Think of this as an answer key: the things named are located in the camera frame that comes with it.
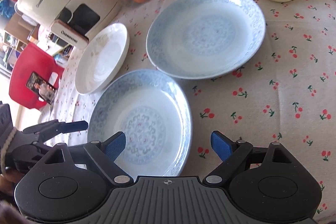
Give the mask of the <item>left hand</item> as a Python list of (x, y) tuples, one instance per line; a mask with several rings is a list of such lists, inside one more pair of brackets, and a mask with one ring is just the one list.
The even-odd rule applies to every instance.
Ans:
[(23, 176), (24, 174), (11, 168), (7, 169), (5, 174), (1, 174), (1, 201), (15, 203), (14, 190)]

